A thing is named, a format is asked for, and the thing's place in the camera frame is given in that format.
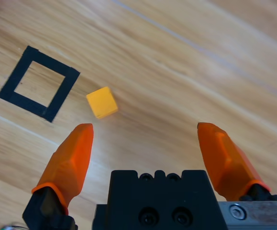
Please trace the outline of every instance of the wooden block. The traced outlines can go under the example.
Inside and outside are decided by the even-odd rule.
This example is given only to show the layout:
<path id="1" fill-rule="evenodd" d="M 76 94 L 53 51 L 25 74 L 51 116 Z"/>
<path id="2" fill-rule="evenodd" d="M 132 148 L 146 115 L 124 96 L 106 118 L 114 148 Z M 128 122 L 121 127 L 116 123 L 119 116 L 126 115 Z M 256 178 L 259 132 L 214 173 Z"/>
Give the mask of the wooden block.
<path id="1" fill-rule="evenodd" d="M 109 87 L 104 87 L 86 95 L 96 118 L 101 119 L 118 111 L 117 104 Z"/>

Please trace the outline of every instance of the screw hole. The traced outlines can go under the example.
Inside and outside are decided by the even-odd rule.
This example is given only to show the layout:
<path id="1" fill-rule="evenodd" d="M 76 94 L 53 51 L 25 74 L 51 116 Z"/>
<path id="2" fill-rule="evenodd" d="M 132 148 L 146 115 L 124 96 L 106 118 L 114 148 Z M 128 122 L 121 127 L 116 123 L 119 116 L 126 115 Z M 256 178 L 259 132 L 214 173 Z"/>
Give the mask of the screw hole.
<path id="1" fill-rule="evenodd" d="M 179 180 L 181 179 L 181 178 L 180 178 L 177 174 L 175 174 L 175 173 L 169 174 L 169 175 L 167 176 L 167 178 L 168 178 L 169 180 L 171 180 L 171 181 L 174 181 L 174 182 L 179 181 Z"/>
<path id="2" fill-rule="evenodd" d="M 154 227 L 159 221 L 158 212 L 152 207 L 144 207 L 140 211 L 138 218 L 144 227 Z"/>
<path id="3" fill-rule="evenodd" d="M 185 207 L 177 207 L 172 213 L 172 219 L 178 225 L 188 227 L 192 223 L 192 214 Z"/>
<path id="4" fill-rule="evenodd" d="M 243 220 L 246 219 L 246 211 L 238 204 L 230 206 L 230 213 L 235 219 Z"/>
<path id="5" fill-rule="evenodd" d="M 143 181 L 151 181 L 153 177 L 148 173 L 144 173 L 139 177 L 139 179 Z"/>

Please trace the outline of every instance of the silver bracket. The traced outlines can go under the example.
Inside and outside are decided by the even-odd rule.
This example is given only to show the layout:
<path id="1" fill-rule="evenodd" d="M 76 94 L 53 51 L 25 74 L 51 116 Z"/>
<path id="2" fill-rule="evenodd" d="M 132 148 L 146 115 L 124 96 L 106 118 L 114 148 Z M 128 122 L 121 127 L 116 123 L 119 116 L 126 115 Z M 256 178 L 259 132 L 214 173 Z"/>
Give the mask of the silver bracket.
<path id="1" fill-rule="evenodd" d="M 218 204 L 229 230 L 277 230 L 277 201 Z"/>

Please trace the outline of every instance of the screw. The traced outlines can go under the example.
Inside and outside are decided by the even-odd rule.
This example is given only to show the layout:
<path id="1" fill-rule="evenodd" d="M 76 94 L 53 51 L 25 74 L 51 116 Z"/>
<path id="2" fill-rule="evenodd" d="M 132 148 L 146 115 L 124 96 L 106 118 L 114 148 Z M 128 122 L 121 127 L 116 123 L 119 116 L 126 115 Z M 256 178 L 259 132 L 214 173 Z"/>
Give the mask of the screw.
<path id="1" fill-rule="evenodd" d="M 234 218 L 239 220 L 243 220 L 246 218 L 245 210 L 239 205 L 230 206 L 230 213 Z"/>

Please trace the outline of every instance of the robotic arm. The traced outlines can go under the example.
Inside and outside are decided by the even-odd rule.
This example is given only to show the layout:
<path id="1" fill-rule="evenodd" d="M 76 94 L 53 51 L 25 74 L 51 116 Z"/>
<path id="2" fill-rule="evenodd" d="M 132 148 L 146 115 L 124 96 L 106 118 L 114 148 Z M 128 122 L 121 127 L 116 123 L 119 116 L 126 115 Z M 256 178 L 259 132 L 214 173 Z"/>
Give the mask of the robotic arm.
<path id="1" fill-rule="evenodd" d="M 199 123 L 203 170 L 181 176 L 156 171 L 111 173 L 108 203 L 97 205 L 93 230 L 277 230 L 277 195 L 246 155 L 214 124 Z M 77 230 L 68 205 L 83 187 L 93 142 L 92 124 L 77 126 L 52 155 L 22 217 L 30 230 Z"/>

